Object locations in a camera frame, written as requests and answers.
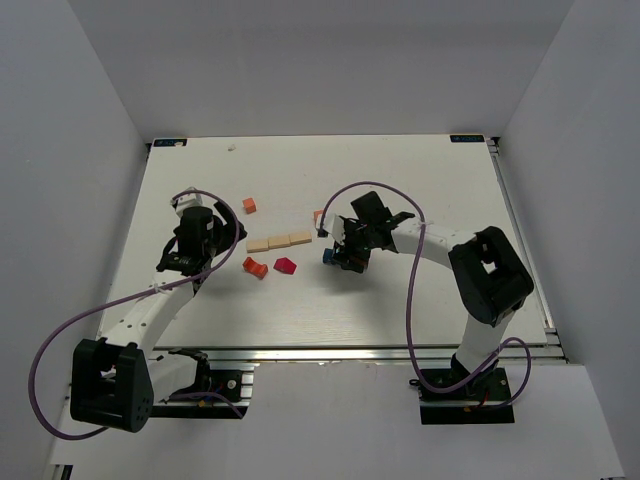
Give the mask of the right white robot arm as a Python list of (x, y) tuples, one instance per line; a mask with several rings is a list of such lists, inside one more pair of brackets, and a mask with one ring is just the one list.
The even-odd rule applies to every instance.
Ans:
[(393, 214), (378, 193), (351, 202), (353, 218), (322, 215), (320, 236), (333, 239), (323, 261), (363, 273), (375, 250), (414, 255), (449, 269), (468, 317), (451, 368), (465, 377), (494, 364), (506, 327), (534, 290), (534, 282), (504, 232), (489, 226), (465, 232), (427, 222), (417, 213)]

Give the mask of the natural wood block hotel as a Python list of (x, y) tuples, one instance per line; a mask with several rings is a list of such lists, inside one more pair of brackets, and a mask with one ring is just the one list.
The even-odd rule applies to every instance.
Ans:
[(299, 231), (289, 234), (289, 243), (291, 246), (310, 243), (312, 234), (310, 231)]

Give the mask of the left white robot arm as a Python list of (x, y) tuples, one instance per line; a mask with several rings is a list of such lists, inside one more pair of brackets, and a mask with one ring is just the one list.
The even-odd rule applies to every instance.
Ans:
[(217, 394), (207, 355), (179, 347), (153, 353), (178, 313), (195, 299), (215, 257), (246, 236), (221, 202), (176, 210), (179, 224), (163, 249), (151, 292), (96, 340), (83, 340), (72, 360), (70, 415), (105, 428), (138, 432), (156, 403)]

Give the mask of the brown wood block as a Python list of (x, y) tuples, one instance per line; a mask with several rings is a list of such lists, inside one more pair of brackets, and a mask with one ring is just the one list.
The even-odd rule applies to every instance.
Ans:
[(360, 257), (355, 257), (355, 256), (350, 256), (349, 260), (354, 264), (354, 265), (359, 265), (363, 268), (366, 268), (368, 266), (368, 260), (367, 259), (362, 259)]

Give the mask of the small natural wood block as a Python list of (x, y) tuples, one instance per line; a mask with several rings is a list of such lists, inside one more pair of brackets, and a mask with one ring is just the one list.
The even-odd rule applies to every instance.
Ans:
[(253, 239), (246, 241), (246, 251), (248, 253), (258, 253), (269, 250), (269, 241), (267, 239)]

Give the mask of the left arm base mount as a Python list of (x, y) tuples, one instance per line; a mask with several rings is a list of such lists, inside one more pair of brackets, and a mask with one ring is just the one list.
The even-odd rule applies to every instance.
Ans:
[(203, 351), (177, 348), (148, 361), (153, 418), (234, 419), (248, 410), (244, 372), (213, 366)]

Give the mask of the blue wood block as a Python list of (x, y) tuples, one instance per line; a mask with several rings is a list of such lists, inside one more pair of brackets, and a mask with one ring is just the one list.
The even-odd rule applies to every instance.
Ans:
[(336, 261), (334, 260), (334, 251), (331, 248), (326, 248), (323, 251), (322, 262), (325, 265), (335, 265)]

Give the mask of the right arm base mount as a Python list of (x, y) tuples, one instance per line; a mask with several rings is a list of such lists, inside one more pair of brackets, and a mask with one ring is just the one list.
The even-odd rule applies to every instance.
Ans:
[(446, 393), (427, 390), (417, 378), (409, 385), (417, 390), (422, 425), (506, 425), (514, 424), (513, 407), (504, 368), (481, 374), (470, 385)]

